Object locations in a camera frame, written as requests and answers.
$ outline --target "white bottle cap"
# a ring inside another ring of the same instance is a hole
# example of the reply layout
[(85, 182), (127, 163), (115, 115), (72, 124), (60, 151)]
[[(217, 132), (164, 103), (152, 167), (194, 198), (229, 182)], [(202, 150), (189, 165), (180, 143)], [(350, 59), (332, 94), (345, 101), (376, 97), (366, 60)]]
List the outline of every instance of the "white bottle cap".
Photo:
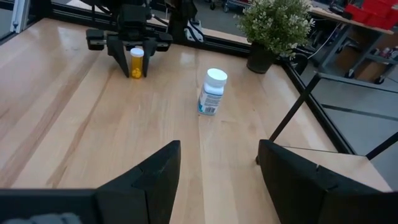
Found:
[(207, 70), (205, 82), (214, 87), (223, 87), (227, 78), (228, 76), (224, 71), (217, 68), (211, 68)]
[(130, 54), (133, 57), (142, 57), (144, 56), (144, 51), (136, 47), (130, 50)]

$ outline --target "yellow pill bottle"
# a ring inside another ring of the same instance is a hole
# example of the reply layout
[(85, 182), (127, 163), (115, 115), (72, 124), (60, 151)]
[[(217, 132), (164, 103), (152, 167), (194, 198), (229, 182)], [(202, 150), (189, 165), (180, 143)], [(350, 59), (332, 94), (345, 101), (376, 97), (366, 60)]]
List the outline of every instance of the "yellow pill bottle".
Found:
[(131, 78), (141, 78), (142, 76), (142, 59), (144, 58), (144, 51), (139, 48), (130, 50), (131, 54)]

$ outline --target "pill bottle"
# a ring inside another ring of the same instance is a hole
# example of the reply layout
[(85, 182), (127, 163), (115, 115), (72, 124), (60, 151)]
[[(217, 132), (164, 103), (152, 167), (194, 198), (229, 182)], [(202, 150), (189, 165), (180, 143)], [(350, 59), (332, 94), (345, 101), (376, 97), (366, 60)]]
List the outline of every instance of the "pill bottle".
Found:
[(130, 50), (131, 54), (131, 72), (132, 78), (141, 78), (142, 76), (142, 59), (144, 57), (144, 51), (139, 48), (133, 48)]
[(205, 82), (201, 88), (198, 100), (198, 112), (214, 115), (217, 112), (218, 105), (224, 95), (224, 86), (227, 74), (217, 68), (207, 70)]

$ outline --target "green plant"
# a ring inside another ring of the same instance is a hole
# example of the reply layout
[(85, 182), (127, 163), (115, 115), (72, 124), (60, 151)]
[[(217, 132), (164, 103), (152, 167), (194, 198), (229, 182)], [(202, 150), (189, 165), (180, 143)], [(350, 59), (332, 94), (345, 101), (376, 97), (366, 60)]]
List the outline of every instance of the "green plant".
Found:
[(276, 55), (294, 57), (292, 49), (307, 43), (312, 19), (308, 0), (253, 0), (239, 17), (238, 28)]

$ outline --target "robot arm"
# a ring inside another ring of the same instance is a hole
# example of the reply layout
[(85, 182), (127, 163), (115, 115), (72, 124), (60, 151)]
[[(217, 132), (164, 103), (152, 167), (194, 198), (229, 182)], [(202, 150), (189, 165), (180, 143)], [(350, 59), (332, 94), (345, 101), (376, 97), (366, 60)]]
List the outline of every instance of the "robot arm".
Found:
[(146, 29), (147, 20), (152, 18), (146, 0), (81, 0), (93, 7), (97, 6), (105, 13), (112, 15), (116, 21), (117, 33), (107, 33), (104, 30), (88, 29), (86, 39), (90, 50), (103, 50), (106, 45), (108, 55), (114, 57), (122, 68), (126, 77), (129, 69), (124, 49), (130, 50), (142, 46), (144, 50), (143, 74), (147, 76), (149, 59), (156, 51), (168, 51), (173, 40), (183, 42), (204, 41), (200, 34), (200, 27), (191, 21), (194, 20), (197, 9), (192, 0), (166, 0), (171, 9), (168, 33), (155, 33)]

